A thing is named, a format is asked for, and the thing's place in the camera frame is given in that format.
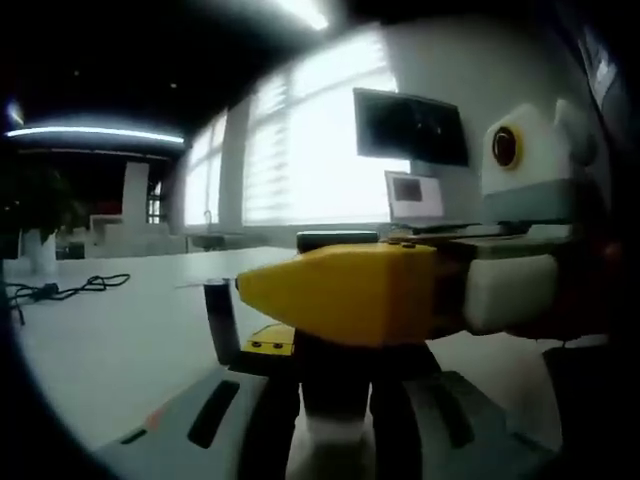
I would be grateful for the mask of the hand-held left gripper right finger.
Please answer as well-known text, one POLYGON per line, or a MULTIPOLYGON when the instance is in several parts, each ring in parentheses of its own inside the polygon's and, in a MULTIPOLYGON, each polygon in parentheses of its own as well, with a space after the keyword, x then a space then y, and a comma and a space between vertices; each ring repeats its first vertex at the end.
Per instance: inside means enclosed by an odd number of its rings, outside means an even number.
POLYGON ((369 380, 378 479, 539 479, 554 460, 425 344, 374 351, 369 380))

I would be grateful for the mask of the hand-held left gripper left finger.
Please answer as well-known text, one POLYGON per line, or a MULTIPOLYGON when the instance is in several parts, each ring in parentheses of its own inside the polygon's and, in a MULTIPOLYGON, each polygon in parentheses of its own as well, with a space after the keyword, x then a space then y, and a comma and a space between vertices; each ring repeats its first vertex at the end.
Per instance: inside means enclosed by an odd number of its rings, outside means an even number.
POLYGON ((283 479, 300 412, 293 328, 268 325, 98 455, 120 479, 283 479))

